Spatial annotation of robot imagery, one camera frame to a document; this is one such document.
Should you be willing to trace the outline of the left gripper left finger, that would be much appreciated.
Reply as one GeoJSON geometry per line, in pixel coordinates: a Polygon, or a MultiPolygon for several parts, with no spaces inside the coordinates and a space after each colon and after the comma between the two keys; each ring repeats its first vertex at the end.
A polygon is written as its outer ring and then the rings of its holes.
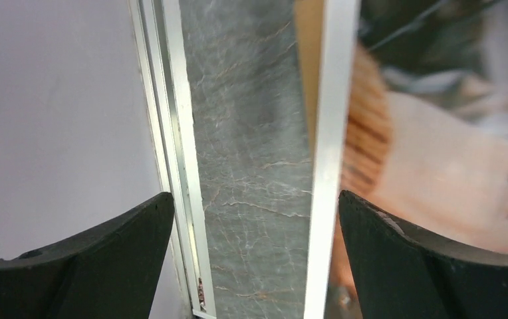
{"type": "Polygon", "coordinates": [[[147,318],[174,223],[159,193],[59,242],[0,259],[0,318],[147,318]]]}

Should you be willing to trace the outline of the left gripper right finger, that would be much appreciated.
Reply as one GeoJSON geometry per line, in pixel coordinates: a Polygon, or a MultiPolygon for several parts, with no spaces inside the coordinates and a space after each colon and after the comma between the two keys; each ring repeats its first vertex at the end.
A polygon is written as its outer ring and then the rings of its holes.
{"type": "Polygon", "coordinates": [[[365,318],[508,318],[508,255],[453,241],[343,191],[338,213],[365,318]]]}

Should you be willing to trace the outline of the printed photo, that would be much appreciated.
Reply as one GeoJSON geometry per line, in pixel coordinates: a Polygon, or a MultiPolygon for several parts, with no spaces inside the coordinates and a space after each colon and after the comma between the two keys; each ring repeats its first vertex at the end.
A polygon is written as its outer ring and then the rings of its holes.
{"type": "Polygon", "coordinates": [[[327,318],[365,318],[338,198],[508,255],[508,1],[324,1],[312,220],[327,318]]]}

